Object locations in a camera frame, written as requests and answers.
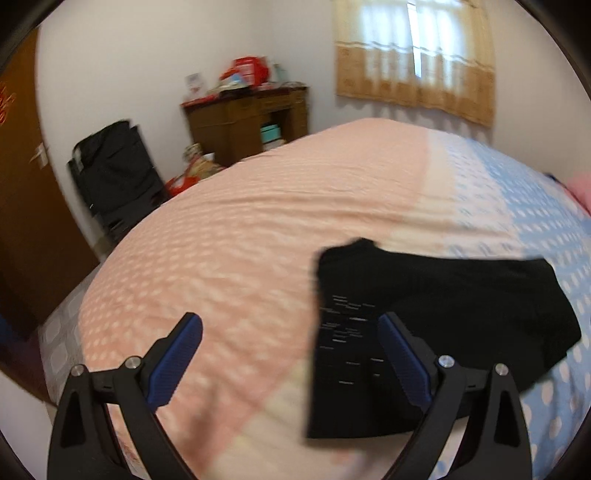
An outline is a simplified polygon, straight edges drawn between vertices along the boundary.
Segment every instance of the folded black shirt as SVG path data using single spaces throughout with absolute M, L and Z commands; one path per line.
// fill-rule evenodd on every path
M 384 312 L 396 313 L 437 355 L 451 355 L 463 367 L 508 365 L 519 391 L 581 338 L 542 258 L 430 258 L 360 239 L 322 253 L 317 281 L 309 438 L 372 437 L 417 426 L 422 412 L 408 403 L 376 335 Z

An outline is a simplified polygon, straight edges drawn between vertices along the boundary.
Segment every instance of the white wall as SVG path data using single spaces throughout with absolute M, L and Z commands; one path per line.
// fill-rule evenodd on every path
M 51 439 L 51 421 L 47 409 L 42 401 L 24 391 L 2 372 L 0 430 L 35 480 L 45 480 Z
M 310 86 L 314 132 L 367 116 L 470 136 L 562 179 L 591 170 L 591 102 L 545 29 L 515 0 L 486 0 L 496 53 L 496 122 L 488 130 L 439 111 L 335 95 L 329 0 L 268 0 L 273 58 Z
M 238 57 L 265 54 L 261 0 L 66 0 L 42 24 L 37 101 L 60 187 L 89 243 L 102 236 L 67 171 L 72 148 L 119 119 L 139 124 L 166 181 L 191 143 L 185 77 L 209 87 Z

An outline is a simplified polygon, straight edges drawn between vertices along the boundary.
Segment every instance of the bed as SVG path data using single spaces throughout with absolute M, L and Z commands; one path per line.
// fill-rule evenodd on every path
M 434 257 L 543 256 L 582 339 L 522 395 L 541 479 L 591 402 L 588 218 L 557 183 L 476 141 L 364 119 L 249 158 L 158 209 L 104 263 L 73 336 L 91 370 L 114 368 L 185 312 L 202 317 L 203 343 L 157 413 L 201 479 L 377 479 L 408 434 L 304 438 L 318 253 L 366 237 Z M 56 395 L 63 380 L 53 378 Z M 456 423 L 433 479 L 449 469 L 465 424 Z

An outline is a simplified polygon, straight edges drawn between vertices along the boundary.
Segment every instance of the door handle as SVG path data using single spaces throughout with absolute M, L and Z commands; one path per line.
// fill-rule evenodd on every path
M 35 149 L 35 154 L 29 160 L 31 163 L 36 158 L 39 159 L 39 168 L 45 167 L 49 163 L 49 158 L 47 158 L 47 151 L 45 149 L 45 145 L 41 142 L 37 148 Z

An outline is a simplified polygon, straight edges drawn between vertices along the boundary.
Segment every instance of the silver bolt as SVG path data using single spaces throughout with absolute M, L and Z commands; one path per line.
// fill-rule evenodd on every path
M 500 376 L 504 377 L 507 373 L 509 373 L 509 367 L 505 364 L 496 364 L 495 372 L 497 372 Z
M 72 369 L 70 370 L 70 373 L 73 377 L 79 377 L 84 373 L 84 370 L 86 370 L 86 368 L 84 367 L 84 365 L 74 365 L 72 367 Z
M 443 368 L 451 368 L 456 364 L 456 361 L 453 359 L 452 356 L 449 355 L 442 355 L 439 357 L 439 365 Z
M 125 366 L 127 368 L 138 368 L 141 362 L 142 362 L 142 359 L 140 357 L 138 357 L 138 356 L 130 356 L 125 361 Z

